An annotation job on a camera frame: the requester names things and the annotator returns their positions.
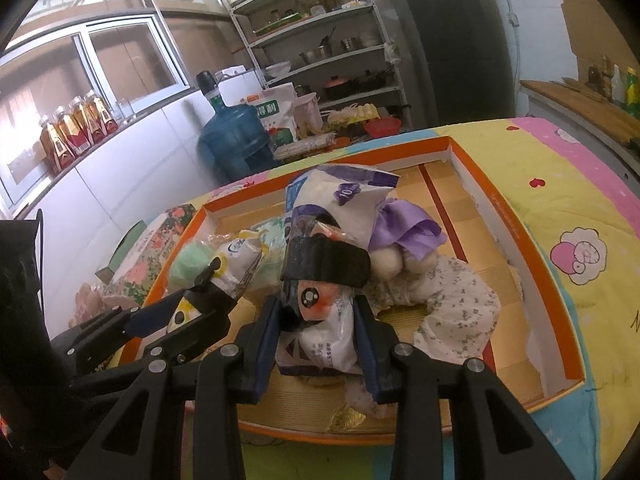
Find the black cable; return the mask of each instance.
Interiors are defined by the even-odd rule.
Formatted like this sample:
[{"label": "black cable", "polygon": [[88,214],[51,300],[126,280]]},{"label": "black cable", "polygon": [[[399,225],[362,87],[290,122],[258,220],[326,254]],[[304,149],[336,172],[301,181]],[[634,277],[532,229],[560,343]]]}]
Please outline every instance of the black cable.
[{"label": "black cable", "polygon": [[44,269],[42,267],[42,255],[44,254],[44,218],[42,209],[38,209],[36,213],[36,221],[40,223],[40,308],[42,309],[42,319],[44,319],[44,294],[42,291],[42,275]]}]

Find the wire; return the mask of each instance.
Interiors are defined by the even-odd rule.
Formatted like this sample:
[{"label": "wire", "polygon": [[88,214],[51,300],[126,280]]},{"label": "wire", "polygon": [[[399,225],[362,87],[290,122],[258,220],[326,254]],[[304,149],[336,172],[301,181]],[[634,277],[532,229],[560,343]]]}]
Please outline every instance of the wire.
[{"label": "wire", "polygon": [[[511,5],[511,0],[507,1],[507,8],[509,9],[509,14],[514,14],[513,6]],[[511,28],[513,29],[513,35],[515,37],[516,43],[516,68],[513,72],[513,83],[511,86],[513,92],[513,109],[515,111],[516,105],[518,104],[518,85],[520,81],[520,32],[518,31],[518,27],[511,24]]]}]

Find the black tape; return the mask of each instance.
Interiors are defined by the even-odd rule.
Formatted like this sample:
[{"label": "black tape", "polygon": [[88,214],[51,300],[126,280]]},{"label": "black tape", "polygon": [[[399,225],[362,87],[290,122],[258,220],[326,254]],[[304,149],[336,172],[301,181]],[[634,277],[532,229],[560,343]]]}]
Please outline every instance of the black tape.
[{"label": "black tape", "polygon": [[371,260],[366,250],[317,233],[293,238],[280,279],[312,280],[362,288],[369,281]]}]

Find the black refrigerator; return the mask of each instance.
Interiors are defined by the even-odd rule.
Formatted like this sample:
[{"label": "black refrigerator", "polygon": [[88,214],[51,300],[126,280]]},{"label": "black refrigerator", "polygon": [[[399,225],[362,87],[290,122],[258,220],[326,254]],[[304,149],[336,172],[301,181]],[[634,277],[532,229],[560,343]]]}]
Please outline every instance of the black refrigerator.
[{"label": "black refrigerator", "polygon": [[510,90],[480,0],[391,0],[414,62],[428,126],[504,117]]}]

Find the white wall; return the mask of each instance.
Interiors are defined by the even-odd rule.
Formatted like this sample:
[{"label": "white wall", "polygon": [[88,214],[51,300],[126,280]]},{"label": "white wall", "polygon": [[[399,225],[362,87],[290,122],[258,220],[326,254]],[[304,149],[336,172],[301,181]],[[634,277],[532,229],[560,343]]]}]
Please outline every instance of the white wall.
[{"label": "white wall", "polygon": [[[500,38],[500,60],[505,84],[510,79],[560,80],[567,76],[577,79],[578,65],[571,51],[569,35],[562,14],[562,0],[510,0],[518,17],[519,27],[509,23],[507,0],[481,0],[493,34]],[[518,71],[518,35],[520,67]],[[525,115],[527,101],[519,96],[515,113]]]},{"label": "white wall", "polygon": [[83,282],[108,262],[139,220],[217,187],[196,154],[202,126],[213,108],[200,92],[109,140],[66,174],[37,204],[44,213],[42,266],[49,336],[67,329]]}]

